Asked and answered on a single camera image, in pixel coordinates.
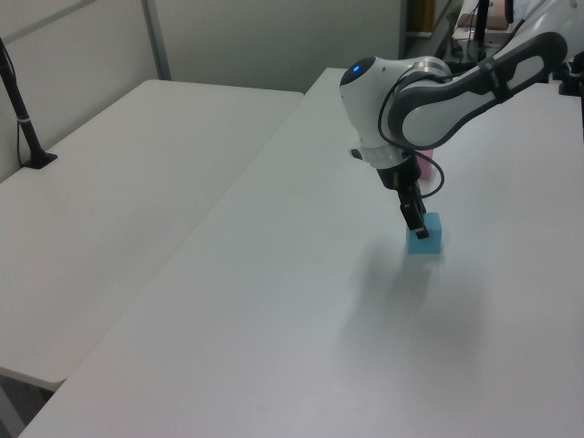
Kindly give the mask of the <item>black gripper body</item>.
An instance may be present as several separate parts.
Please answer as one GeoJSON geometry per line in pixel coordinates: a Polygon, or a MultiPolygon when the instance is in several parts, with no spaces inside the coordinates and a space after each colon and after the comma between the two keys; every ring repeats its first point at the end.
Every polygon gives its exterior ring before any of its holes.
{"type": "Polygon", "coordinates": [[[415,155],[407,155],[405,161],[390,168],[377,169],[383,186],[397,193],[407,193],[422,175],[420,164],[415,155]]]}

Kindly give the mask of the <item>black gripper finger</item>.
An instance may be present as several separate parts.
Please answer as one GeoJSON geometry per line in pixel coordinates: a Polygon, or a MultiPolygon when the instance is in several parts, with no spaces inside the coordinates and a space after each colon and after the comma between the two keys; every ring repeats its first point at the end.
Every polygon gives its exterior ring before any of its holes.
{"type": "Polygon", "coordinates": [[[424,222],[425,206],[420,201],[406,201],[400,204],[401,214],[410,231],[413,231],[419,240],[429,237],[429,231],[424,222]]]}
{"type": "Polygon", "coordinates": [[[418,182],[414,182],[408,189],[409,205],[419,214],[425,214],[426,209],[422,200],[422,192],[418,182]]]}

